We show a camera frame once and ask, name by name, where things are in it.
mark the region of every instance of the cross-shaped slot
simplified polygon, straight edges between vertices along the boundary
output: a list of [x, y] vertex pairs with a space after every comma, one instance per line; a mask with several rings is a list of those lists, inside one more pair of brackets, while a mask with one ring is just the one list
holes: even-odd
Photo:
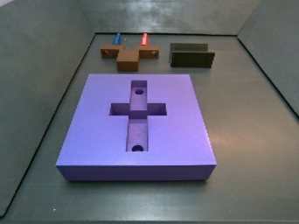
[[148, 116], [167, 116], [165, 103], [147, 103], [147, 81], [132, 80], [129, 103], [111, 103], [111, 116], [128, 116], [125, 151], [148, 151]]

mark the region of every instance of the red peg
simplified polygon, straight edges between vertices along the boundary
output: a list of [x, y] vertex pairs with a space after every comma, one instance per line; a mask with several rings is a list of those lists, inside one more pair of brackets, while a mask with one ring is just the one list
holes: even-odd
[[148, 40], [147, 40], [147, 33], [144, 33], [143, 39], [141, 39], [141, 46], [147, 46], [147, 42], [148, 42]]

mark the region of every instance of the small round hole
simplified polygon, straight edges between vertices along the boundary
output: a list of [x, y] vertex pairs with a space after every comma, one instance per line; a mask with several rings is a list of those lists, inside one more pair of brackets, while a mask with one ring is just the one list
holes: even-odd
[[137, 144], [132, 147], [132, 151], [144, 151], [144, 147]]
[[143, 90], [143, 89], [137, 89], [137, 90], [135, 91], [135, 93], [136, 93], [137, 95], [141, 95], [141, 94], [144, 93], [144, 90]]

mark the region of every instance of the gray wall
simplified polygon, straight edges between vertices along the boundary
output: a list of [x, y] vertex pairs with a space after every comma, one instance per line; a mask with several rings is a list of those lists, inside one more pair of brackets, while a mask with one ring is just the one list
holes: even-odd
[[238, 38], [299, 115], [298, 12], [298, 0], [264, 0]]
[[13, 0], [0, 0], [0, 6], [8, 4], [9, 2], [12, 2]]
[[0, 8], [0, 216], [92, 38], [73, 0], [19, 0]]
[[238, 35], [260, 0], [77, 0], [95, 32]]

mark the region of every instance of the purple block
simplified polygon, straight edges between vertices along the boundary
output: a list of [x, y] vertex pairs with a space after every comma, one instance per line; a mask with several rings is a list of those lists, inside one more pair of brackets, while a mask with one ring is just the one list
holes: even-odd
[[188, 74], [91, 74], [56, 166], [67, 180], [207, 179], [216, 166]]

